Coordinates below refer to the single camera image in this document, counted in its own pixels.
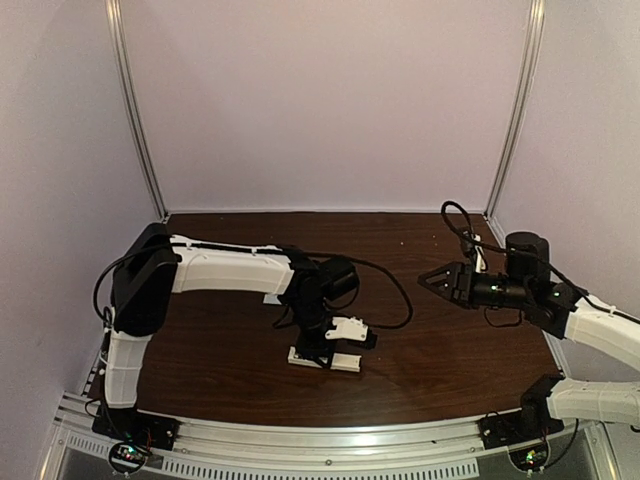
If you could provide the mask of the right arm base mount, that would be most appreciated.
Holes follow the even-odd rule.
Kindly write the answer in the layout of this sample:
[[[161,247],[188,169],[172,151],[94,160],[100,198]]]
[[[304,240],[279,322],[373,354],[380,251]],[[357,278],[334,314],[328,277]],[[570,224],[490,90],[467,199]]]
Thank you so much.
[[[549,436],[564,430],[561,420],[540,420],[523,409],[489,412],[477,426],[485,450],[506,447],[512,466],[528,475],[542,473],[552,464]]]

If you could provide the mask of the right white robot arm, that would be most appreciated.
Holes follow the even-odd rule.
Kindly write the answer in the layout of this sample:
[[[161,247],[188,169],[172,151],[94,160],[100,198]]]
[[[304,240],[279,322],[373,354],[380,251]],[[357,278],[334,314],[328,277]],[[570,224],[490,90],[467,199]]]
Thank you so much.
[[[470,263],[451,262],[423,273],[418,284],[463,309],[511,309],[558,338],[594,348],[639,367],[639,321],[582,289],[549,262],[548,241],[527,231],[505,240],[505,271],[488,274]],[[636,382],[588,382],[540,378],[521,397],[520,427],[544,432],[553,421],[597,420],[636,427]]]

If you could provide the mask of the white remote control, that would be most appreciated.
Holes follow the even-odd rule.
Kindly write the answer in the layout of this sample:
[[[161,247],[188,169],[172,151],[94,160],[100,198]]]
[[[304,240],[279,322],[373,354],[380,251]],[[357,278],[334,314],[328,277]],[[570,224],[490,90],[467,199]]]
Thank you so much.
[[[287,361],[290,365],[310,367],[325,370],[359,373],[361,371],[361,356],[353,354],[334,353],[331,358],[304,358],[294,347],[289,348]]]

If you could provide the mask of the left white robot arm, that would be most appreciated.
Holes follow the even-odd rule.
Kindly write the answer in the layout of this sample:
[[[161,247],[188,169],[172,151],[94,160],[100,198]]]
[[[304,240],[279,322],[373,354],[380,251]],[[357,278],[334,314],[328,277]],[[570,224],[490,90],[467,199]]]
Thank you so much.
[[[357,373],[360,356],[337,352],[338,343],[375,338],[362,320],[327,305],[360,285],[353,263],[340,256],[209,243],[152,223],[104,273],[112,284],[108,305],[95,308],[107,340],[99,417],[115,438],[131,440],[151,425],[136,408],[137,387],[147,346],[164,325],[174,294],[239,291],[277,298],[299,330],[288,354],[292,365]]]

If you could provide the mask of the white remote battery cover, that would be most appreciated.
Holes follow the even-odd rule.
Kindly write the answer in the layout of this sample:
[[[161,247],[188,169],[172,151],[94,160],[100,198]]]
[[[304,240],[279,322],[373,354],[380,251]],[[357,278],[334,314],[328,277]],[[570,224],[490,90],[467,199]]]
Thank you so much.
[[[280,301],[275,295],[265,295],[263,303],[267,305],[280,305]]]

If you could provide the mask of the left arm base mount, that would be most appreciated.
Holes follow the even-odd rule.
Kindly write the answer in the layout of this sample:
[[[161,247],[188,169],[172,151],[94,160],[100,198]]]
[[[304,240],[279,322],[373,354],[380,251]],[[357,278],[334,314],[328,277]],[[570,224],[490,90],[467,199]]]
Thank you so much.
[[[129,477],[140,471],[155,450],[171,451],[180,422],[171,417],[132,409],[101,407],[93,420],[93,433],[114,440],[107,462],[119,475]]]

